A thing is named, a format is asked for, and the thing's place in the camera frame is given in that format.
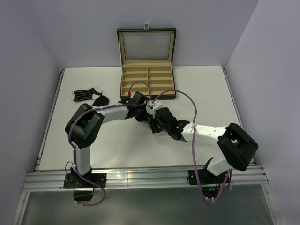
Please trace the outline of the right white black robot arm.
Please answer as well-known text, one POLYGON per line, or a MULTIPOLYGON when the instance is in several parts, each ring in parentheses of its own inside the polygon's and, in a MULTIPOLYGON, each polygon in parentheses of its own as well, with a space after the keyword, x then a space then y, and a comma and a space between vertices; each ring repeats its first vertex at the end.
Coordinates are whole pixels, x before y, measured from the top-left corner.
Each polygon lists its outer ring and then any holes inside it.
POLYGON ((187 120, 177 120, 167 107, 152 107, 152 110, 149 126, 153 133, 164 131, 176 141, 196 141, 220 148, 222 156, 212 157, 204 166, 203 178, 209 183, 225 171, 247 170, 259 148, 256 141, 236 123, 227 127, 196 125, 187 120))

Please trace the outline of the plain black sock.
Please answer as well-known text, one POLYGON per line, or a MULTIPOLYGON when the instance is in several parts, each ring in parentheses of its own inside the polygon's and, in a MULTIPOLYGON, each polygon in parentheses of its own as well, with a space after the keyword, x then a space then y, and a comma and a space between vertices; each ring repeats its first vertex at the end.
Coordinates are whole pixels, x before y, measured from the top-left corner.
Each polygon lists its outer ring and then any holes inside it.
POLYGON ((99 96, 92 104, 92 107, 101 107, 109 105, 110 100, 107 96, 101 95, 99 96))

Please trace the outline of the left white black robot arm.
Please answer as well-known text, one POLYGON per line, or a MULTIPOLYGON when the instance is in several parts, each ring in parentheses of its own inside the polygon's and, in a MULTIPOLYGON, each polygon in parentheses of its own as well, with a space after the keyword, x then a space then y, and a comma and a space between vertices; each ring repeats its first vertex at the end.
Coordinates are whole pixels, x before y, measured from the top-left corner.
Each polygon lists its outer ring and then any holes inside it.
POLYGON ((146 104, 117 104, 92 107, 82 104, 65 127, 68 141, 73 148, 76 171, 75 183, 86 187, 91 183, 90 147, 96 140, 101 126, 115 120, 130 119, 139 115, 146 104))

